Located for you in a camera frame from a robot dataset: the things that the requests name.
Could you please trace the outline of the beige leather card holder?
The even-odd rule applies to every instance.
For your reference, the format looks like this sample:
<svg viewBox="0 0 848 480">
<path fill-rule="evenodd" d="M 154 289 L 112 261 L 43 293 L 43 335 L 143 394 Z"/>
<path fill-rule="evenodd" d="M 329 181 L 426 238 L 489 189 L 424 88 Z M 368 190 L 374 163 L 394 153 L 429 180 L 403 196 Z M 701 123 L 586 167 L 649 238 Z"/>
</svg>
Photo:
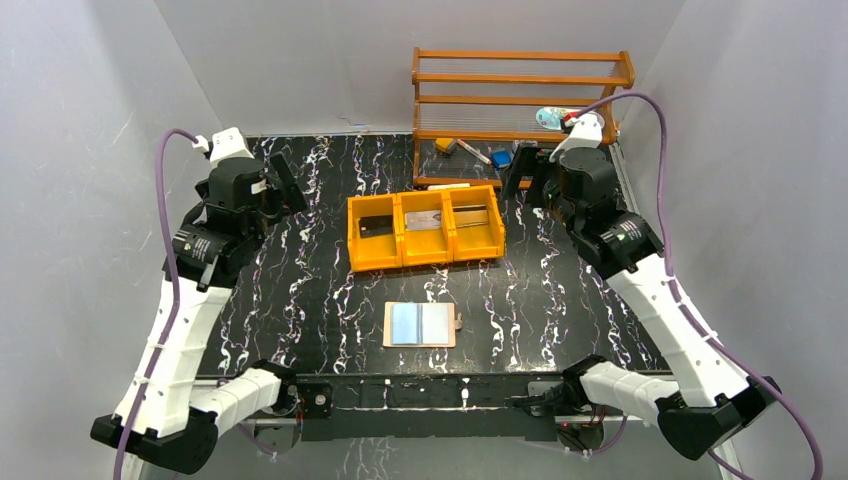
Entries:
<svg viewBox="0 0 848 480">
<path fill-rule="evenodd" d="M 461 329 L 454 303 L 386 302 L 383 346 L 453 348 Z"/>
</svg>

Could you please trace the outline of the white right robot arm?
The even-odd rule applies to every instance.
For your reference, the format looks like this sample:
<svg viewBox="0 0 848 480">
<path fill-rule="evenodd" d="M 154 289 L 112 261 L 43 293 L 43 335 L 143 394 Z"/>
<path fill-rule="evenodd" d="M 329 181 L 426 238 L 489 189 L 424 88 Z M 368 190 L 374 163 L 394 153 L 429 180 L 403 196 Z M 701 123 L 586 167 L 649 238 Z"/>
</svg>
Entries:
<svg viewBox="0 0 848 480">
<path fill-rule="evenodd" d="M 528 204 L 565 226 L 579 257 L 634 313 L 671 369 L 662 380 L 590 355 L 545 392 L 514 400 L 533 415 L 590 413 L 610 406 L 645 420 L 690 460 L 745 429 L 775 400 L 771 379 L 755 380 L 714 346 L 715 334 L 684 304 L 665 268 L 664 246 L 639 214 L 617 200 L 614 165 L 597 148 L 566 151 L 522 145 L 502 174 L 502 196 L 529 178 Z"/>
</svg>

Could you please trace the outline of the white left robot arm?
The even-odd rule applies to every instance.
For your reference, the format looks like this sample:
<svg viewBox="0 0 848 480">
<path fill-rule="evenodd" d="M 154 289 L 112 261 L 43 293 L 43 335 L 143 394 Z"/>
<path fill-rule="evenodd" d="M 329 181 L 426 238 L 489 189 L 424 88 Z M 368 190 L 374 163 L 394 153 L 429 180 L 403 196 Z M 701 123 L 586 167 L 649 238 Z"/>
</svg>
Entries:
<svg viewBox="0 0 848 480">
<path fill-rule="evenodd" d="M 90 436 L 180 474 L 198 472 L 218 439 L 253 414 L 304 403 L 292 370 L 258 360 L 214 390 L 194 391 L 213 327 L 270 227 L 306 210 L 284 157 L 218 162 L 195 187 L 200 201 L 171 237 L 160 304 L 140 364 L 118 407 Z"/>
</svg>

